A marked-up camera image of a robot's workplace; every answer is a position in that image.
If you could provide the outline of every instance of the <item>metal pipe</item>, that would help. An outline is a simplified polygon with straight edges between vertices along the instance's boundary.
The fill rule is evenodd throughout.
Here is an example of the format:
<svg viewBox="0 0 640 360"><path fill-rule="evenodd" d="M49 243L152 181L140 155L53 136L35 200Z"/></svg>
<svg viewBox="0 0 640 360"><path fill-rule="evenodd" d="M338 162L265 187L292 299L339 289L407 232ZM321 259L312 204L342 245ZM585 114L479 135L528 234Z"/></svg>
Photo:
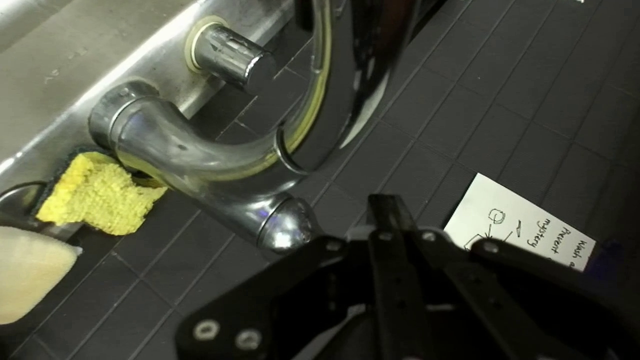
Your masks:
<svg viewBox="0 0 640 360"><path fill-rule="evenodd" d="M193 198L232 228L284 253L318 232L308 207L284 190L325 165L366 128L412 33L416 0L312 0L312 80L302 104L256 142L198 138L184 116L142 83L108 93L90 131L120 162Z"/></svg>

